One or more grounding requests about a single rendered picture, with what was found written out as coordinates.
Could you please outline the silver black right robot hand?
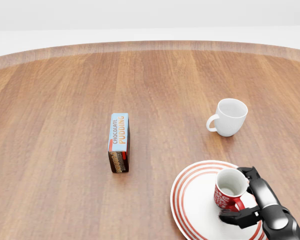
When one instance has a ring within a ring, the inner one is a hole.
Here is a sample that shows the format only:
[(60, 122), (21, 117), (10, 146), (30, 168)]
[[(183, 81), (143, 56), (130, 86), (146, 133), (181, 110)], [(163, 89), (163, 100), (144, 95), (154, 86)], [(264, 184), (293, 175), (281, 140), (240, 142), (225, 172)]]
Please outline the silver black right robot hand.
[(300, 240), (300, 227), (290, 213), (281, 205), (270, 185), (260, 177), (255, 167), (238, 167), (238, 171), (249, 180), (245, 189), (255, 198), (257, 206), (243, 207), (233, 211), (224, 209), (219, 213), (219, 219), (241, 229), (262, 221), (262, 229), (268, 240)]

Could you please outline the red patterned mug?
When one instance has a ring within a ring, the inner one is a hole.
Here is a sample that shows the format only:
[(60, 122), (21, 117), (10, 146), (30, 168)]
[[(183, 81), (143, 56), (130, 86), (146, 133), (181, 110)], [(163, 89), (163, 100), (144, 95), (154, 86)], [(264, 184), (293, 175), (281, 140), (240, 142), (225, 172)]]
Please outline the red patterned mug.
[(214, 202), (221, 209), (238, 212), (245, 209), (241, 196), (247, 191), (248, 179), (234, 168), (219, 171), (215, 178)]

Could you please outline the white plate with red rings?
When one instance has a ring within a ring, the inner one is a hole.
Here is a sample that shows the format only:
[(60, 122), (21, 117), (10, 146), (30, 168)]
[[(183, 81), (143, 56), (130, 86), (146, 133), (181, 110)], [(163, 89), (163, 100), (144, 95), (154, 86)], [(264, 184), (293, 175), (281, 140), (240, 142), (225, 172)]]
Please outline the white plate with red rings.
[(262, 222), (248, 228), (219, 219), (221, 208), (214, 201), (216, 175), (237, 165), (219, 160), (195, 162), (175, 178), (170, 207), (175, 223), (187, 240), (268, 240)]

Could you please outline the white mug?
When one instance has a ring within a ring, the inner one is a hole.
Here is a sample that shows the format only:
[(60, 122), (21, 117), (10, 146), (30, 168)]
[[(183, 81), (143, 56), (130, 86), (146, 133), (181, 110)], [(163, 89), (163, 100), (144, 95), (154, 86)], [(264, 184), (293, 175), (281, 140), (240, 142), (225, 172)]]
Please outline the white mug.
[(248, 114), (248, 107), (240, 100), (224, 98), (217, 104), (216, 112), (206, 122), (209, 132), (231, 137), (242, 127)]

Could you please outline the chocolate pudding box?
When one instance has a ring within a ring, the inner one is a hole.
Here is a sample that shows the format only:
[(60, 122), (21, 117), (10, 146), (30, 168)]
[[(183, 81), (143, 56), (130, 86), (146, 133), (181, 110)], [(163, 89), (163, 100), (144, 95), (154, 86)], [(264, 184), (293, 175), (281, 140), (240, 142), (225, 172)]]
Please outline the chocolate pudding box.
[(111, 115), (108, 158), (113, 173), (127, 173), (130, 169), (130, 124), (128, 113)]

